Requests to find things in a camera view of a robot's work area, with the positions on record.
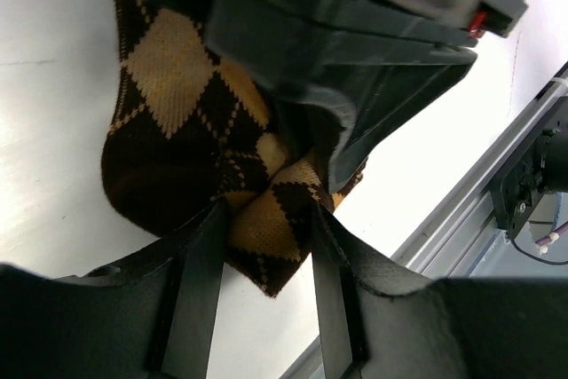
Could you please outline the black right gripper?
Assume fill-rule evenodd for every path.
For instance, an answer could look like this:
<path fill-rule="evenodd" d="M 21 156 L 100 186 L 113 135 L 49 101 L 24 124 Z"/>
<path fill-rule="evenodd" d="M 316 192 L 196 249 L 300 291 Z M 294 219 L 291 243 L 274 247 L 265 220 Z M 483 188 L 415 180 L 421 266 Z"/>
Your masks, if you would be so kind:
<path fill-rule="evenodd" d="M 190 0 L 149 0 L 189 12 Z M 393 131 L 455 86 L 527 0 L 206 0 L 208 46 L 269 100 L 295 156 L 336 192 Z"/>

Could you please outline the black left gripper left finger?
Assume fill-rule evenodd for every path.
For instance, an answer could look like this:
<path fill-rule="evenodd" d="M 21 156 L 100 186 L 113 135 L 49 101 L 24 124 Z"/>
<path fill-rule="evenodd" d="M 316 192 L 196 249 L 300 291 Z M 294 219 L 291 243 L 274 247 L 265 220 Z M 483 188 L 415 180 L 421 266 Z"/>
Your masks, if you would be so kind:
<path fill-rule="evenodd" d="M 227 228 L 218 201 L 83 277 L 2 265 L 2 377 L 205 377 Z"/>

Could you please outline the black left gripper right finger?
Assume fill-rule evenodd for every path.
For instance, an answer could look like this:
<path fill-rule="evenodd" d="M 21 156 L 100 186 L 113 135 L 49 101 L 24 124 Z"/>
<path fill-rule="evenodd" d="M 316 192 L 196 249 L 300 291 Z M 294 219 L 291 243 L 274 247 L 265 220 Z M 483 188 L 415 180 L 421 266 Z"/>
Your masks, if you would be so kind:
<path fill-rule="evenodd" d="M 312 209 L 328 378 L 564 378 L 563 279 L 432 280 Z"/>

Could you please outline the brown argyle sock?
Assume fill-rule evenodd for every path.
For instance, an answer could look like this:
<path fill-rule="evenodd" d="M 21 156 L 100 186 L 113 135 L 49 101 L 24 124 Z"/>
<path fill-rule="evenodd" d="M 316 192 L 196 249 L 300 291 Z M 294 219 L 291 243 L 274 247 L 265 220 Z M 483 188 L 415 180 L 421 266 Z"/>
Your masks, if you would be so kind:
<path fill-rule="evenodd" d="M 226 200 L 225 260 L 266 296 L 311 251 L 311 205 L 335 210 L 310 154 L 294 159 L 259 90 L 203 40 L 205 5 L 188 15 L 114 0 L 120 82 L 101 156 L 104 193 L 133 224 L 165 236 Z"/>

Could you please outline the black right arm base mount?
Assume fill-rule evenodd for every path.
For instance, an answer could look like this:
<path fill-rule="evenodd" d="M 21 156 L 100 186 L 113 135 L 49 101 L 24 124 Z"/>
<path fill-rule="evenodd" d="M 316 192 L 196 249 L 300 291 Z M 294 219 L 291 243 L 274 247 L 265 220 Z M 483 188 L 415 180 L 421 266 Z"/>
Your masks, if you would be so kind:
<path fill-rule="evenodd" d="M 567 99 L 539 119 L 490 182 L 497 227 L 514 240 L 542 197 L 567 191 Z"/>

